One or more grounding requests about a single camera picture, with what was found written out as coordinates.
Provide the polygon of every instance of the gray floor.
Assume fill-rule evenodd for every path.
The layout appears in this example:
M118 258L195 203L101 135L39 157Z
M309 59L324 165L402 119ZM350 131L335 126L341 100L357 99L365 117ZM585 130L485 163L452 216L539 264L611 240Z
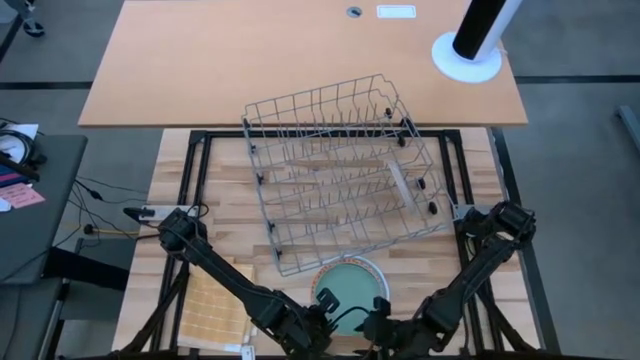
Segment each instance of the gray floor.
M41 2L36 15L47 37L19 34L0 65L0 81L92 80L121 3ZM637 19L637 0L525 0L504 42L516 75L640 74ZM0 35L7 29L0 25ZM640 113L640 84L522 85L520 92L530 125L505 135L523 201L538 213L534 246L562 350L637 358L640 153L612 114L619 104ZM0 116L38 122L46 133L86 134L82 175L146 190L161 131L79 129L86 96L0 91ZM136 171L118 172L121 165ZM110 199L137 196L99 190ZM117 206L90 208L135 229ZM67 210L64 222L72 227L76 209ZM105 353L114 324L70 326L61 352Z

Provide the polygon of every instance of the wooden desk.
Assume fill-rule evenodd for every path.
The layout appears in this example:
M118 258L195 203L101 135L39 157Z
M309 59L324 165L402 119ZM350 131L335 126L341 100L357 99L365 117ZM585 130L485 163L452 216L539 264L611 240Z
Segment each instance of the wooden desk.
M509 62L483 84L448 79L431 46L468 0L126 1L81 126L238 126L245 105L383 74L417 124L527 123ZM379 19L414 4L415 19ZM347 16L350 6L361 17Z
M149 193L151 203L175 203L189 132L182 129L165 130ZM466 128L461 133L476 203L493 205L502 199L502 192L486 130ZM194 183L190 186L192 192L199 157L200 153L197 152L192 176ZM434 156L435 168L438 168L437 158L439 157ZM311 279L316 271L310 270L283 278L276 270L269 252L267 233L258 211L254 178L244 140L214 140L209 164L204 202L211 211L203 222L208 226L209 240L214 249L223 256L234 257L236 262L255 264L257 283L283 289L296 301L308 304ZM228 221L231 217L235 220L242 218L243 221ZM153 231L155 230L143 228L143 233ZM365 256L382 269L389 281L394 316L406 318L425 296L446 286L457 274L460 270L457 254L453 234L445 233L425 241L397 244ZM166 253L160 248L157 239L138 243L113 349L120 349L127 344L153 311L158 300L165 259ZM503 264L491 281L498 307L523 338L537 346L536 327L518 257L514 256ZM168 344L173 319L171 313L172 311L169 312L170 316L164 327L164 348ZM483 330L486 333L484 338L487 347L491 347L487 325L486 318L483 318ZM463 339L464 331L461 326L446 350L447 353L456 353ZM281 354L278 346L264 334L253 338L252 343L258 354ZM333 349L337 352L348 352L366 346L362 340L349 337L336 337L334 343Z

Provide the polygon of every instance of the green plate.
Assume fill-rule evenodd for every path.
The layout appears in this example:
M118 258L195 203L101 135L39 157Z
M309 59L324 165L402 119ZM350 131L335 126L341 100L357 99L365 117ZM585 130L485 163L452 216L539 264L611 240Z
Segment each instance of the green plate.
M369 260L359 257L341 259L320 269L311 287L314 301L324 288L331 290L340 301L338 309L333 314L327 314L330 321L353 306L373 310L373 298L376 296L389 299L389 286L380 269ZM350 312L338 322L336 334L361 336L362 333L353 329L362 324L366 316L360 310Z

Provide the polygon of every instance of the dish rack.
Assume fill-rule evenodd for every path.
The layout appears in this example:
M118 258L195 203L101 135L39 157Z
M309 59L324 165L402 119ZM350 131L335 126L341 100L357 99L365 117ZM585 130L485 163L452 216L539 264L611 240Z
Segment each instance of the dish rack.
M381 74L247 105L242 122L283 276L454 220L429 146Z

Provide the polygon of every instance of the white label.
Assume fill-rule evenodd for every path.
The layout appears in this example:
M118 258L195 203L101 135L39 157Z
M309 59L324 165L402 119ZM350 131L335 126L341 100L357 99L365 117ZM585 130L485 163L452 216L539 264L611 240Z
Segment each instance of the white label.
M378 5L379 19L414 19L416 7L413 5Z

